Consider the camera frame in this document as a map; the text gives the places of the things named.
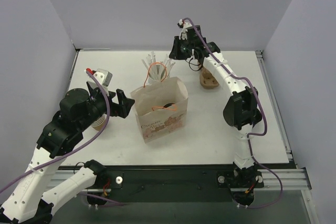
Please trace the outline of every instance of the paper bag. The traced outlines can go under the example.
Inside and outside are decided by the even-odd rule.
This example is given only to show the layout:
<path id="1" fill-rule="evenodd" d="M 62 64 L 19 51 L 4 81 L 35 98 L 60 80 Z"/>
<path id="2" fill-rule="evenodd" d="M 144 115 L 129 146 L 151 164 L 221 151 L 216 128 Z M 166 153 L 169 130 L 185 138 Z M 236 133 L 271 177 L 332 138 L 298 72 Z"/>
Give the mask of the paper bag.
<path id="1" fill-rule="evenodd" d="M 145 143 L 185 125 L 188 92 L 179 78 L 140 87 L 131 92 L 131 97 L 135 99 L 133 110 Z"/>

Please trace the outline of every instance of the white enclosure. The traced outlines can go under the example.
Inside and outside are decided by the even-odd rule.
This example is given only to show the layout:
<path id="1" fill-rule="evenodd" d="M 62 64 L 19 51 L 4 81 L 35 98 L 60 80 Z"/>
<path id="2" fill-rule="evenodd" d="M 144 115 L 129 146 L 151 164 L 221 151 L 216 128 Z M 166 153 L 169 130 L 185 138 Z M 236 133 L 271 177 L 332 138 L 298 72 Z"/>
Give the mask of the white enclosure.
<path id="1" fill-rule="evenodd" d="M 336 0 L 0 0 L 0 187 L 26 168 L 67 88 L 75 49 L 170 50 L 176 23 L 190 17 L 222 50 L 265 49 L 294 158 L 307 167 L 321 222 L 334 223 L 335 6 Z"/>
<path id="2" fill-rule="evenodd" d="M 190 16 L 224 50 L 264 49 L 291 0 L 50 0 L 76 48 L 170 50 Z"/>

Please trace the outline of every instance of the black bracket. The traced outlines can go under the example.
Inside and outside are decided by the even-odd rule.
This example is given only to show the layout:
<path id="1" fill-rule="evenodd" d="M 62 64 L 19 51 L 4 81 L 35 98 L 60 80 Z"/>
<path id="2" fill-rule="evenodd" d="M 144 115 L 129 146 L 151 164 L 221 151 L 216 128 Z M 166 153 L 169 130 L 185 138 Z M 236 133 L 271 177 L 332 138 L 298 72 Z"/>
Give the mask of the black bracket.
<path id="1" fill-rule="evenodd" d="M 101 91 L 92 89 L 90 85 L 88 89 L 90 93 L 85 89 L 69 90 L 59 103 L 60 111 L 44 127 L 37 148 L 47 150 L 50 158 L 71 152 L 83 139 L 82 132 L 106 114 L 106 102 Z M 112 101 L 116 93 L 119 103 Z M 116 93 L 109 92 L 110 116 L 126 118 L 135 101 L 127 98 L 121 89 L 117 89 Z"/>
<path id="2" fill-rule="evenodd" d="M 257 101 L 249 87 L 246 90 L 237 93 L 229 98 L 224 110 L 223 116 L 226 123 L 236 127 L 239 131 L 246 124 L 257 124 L 261 121 L 261 113 L 257 109 Z"/>
<path id="3" fill-rule="evenodd" d="M 263 188 L 264 180 L 256 166 L 233 171 L 217 173 L 217 185 L 219 188 L 229 190 L 232 199 L 243 206 L 249 206 L 254 201 L 254 188 Z M 243 188 L 245 191 L 231 191 L 233 188 Z"/>

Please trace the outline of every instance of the screw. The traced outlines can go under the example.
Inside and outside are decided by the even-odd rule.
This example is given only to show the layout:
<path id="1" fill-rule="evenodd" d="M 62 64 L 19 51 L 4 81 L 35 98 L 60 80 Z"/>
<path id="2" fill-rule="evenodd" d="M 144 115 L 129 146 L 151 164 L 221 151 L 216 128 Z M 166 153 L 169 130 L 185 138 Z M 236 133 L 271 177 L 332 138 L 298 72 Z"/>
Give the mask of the screw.
<path id="1" fill-rule="evenodd" d="M 224 177 L 224 176 L 219 176 L 219 177 L 218 177 L 218 182 L 219 182 L 219 183 L 222 184 L 222 183 L 224 183 L 224 181 L 225 181 L 225 177 Z"/>
<path id="2" fill-rule="evenodd" d="M 115 182 L 120 185 L 122 183 L 122 177 L 118 176 Z"/>
<path id="3" fill-rule="evenodd" d="M 263 179 L 260 175 L 256 176 L 256 181 L 258 181 L 259 183 L 263 182 Z"/>

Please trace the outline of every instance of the orange wire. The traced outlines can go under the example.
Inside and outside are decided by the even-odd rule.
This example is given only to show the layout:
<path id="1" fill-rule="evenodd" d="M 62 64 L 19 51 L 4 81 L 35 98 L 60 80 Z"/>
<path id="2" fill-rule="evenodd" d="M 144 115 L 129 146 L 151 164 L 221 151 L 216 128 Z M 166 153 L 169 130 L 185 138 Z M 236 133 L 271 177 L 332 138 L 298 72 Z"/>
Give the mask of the orange wire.
<path id="1" fill-rule="evenodd" d="M 168 107 L 168 108 L 165 108 L 165 107 L 160 107 L 160 106 L 154 106 L 154 107 L 152 107 L 152 111 L 155 110 L 154 108 L 164 109 L 164 110 L 171 110 L 171 111 L 176 111 L 176 110 L 177 110 L 177 106 L 176 106 L 175 104 L 172 104 L 171 106 L 173 106 L 174 108 L 173 108 L 173 109 L 170 109 L 169 107 Z"/>
<path id="2" fill-rule="evenodd" d="M 105 194 L 105 196 L 107 196 L 106 188 L 109 187 L 110 184 L 111 184 L 111 180 L 108 179 L 108 182 L 106 183 L 106 185 L 103 186 L 103 193 Z"/>
<path id="3" fill-rule="evenodd" d="M 162 66 L 164 67 L 165 76 L 164 76 L 163 80 L 161 80 L 161 82 L 163 82 L 163 81 L 167 78 L 167 67 L 166 67 L 164 64 L 162 64 L 161 62 L 154 62 L 154 63 L 152 63 L 152 64 L 149 66 L 149 68 L 148 68 L 148 71 L 147 71 L 147 77 L 146 77 L 145 82 L 143 83 L 143 87 L 146 86 L 146 82 L 147 82 L 147 80 L 148 80 L 148 77 L 149 77 L 149 71 L 151 70 L 151 67 L 152 67 L 153 65 L 157 65 L 157 64 L 160 64 L 160 65 L 162 65 Z"/>

